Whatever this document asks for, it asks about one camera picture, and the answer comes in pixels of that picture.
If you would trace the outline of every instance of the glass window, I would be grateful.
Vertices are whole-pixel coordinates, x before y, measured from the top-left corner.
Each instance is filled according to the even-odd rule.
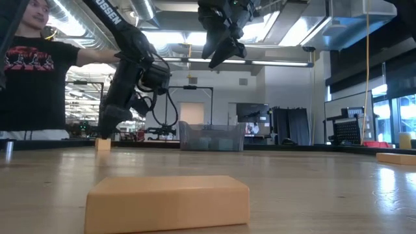
[[[400,103],[400,130],[411,133],[416,138],[416,94],[401,97]]]
[[[389,101],[380,101],[374,104],[376,119],[377,139],[379,142],[391,143],[391,122]]]

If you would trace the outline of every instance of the wooden block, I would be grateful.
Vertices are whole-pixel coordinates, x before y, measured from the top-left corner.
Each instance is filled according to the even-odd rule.
[[[397,153],[377,153],[377,160],[382,163],[385,162],[416,166],[416,155],[401,155]]]
[[[96,150],[97,151],[102,151],[102,150],[111,150],[111,139],[101,139],[101,138],[97,138],[96,139]]]
[[[249,189],[229,176],[117,177],[86,201],[85,234],[247,224]]]

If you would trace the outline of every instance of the man's arm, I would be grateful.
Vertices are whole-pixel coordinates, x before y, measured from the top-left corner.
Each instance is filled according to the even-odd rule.
[[[120,59],[115,57],[118,51],[111,49],[94,50],[94,49],[80,49],[77,57],[77,66],[81,67],[91,63],[115,63]]]

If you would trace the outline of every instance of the ceiling pipe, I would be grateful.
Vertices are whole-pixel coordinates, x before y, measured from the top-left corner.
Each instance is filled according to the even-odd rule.
[[[86,32],[83,35],[85,38],[76,39],[81,46],[90,49],[118,49],[116,44],[75,1],[50,1],[50,14],[63,24],[78,23],[85,29]]]
[[[151,0],[130,0],[131,7],[139,20],[147,21],[156,28],[160,28],[156,18],[156,8]]]

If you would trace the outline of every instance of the man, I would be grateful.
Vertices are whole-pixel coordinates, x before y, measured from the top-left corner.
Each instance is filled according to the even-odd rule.
[[[0,91],[0,139],[61,140],[65,129],[65,76],[71,66],[113,63],[117,51],[79,49],[41,36],[46,0],[30,0],[5,57]]]

